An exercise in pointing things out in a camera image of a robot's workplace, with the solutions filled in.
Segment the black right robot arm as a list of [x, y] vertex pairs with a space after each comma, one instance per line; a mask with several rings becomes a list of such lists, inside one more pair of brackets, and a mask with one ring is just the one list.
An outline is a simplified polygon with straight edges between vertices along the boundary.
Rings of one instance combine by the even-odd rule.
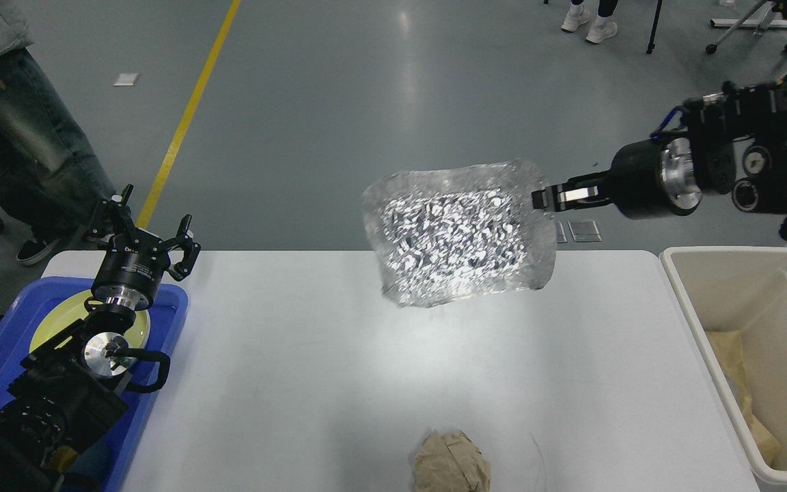
[[540, 188], [531, 202], [556, 213], [612, 205], [646, 220], [693, 214], [710, 195], [744, 214], [782, 216], [787, 241], [787, 73], [684, 100], [608, 170]]

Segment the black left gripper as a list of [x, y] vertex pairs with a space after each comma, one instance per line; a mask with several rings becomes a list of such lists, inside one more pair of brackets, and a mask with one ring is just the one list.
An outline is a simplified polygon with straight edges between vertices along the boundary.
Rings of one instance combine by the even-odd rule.
[[[94, 278], [90, 292], [95, 300], [121, 304], [133, 311], [144, 311], [154, 305], [163, 274], [167, 271], [181, 282], [195, 267], [201, 245], [193, 239], [192, 215], [179, 221], [173, 237], [162, 238], [147, 231], [135, 234], [128, 200], [134, 185], [100, 200], [94, 208], [81, 240], [106, 245], [105, 256]], [[180, 250], [181, 259], [174, 262], [169, 253]]]

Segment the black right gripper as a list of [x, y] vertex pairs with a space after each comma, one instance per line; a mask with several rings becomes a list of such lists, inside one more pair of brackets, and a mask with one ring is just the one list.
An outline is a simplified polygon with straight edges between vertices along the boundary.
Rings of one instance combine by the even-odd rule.
[[631, 220], [687, 216], [701, 201], [687, 138], [628, 144], [618, 150], [608, 174], [577, 176], [531, 193], [535, 210], [562, 213], [613, 203]]

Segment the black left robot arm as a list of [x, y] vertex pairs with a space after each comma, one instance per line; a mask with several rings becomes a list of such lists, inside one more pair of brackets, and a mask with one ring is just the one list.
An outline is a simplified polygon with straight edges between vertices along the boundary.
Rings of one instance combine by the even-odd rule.
[[163, 277], [190, 276], [201, 252], [191, 215], [171, 238], [138, 227], [127, 209], [132, 186], [101, 200], [90, 238], [105, 255], [83, 302], [85, 316], [54, 333], [20, 361], [0, 406], [0, 491], [100, 490], [87, 474], [59, 471], [57, 453], [82, 454], [128, 413], [128, 394], [165, 386], [171, 356], [132, 346], [137, 315], [152, 308]]

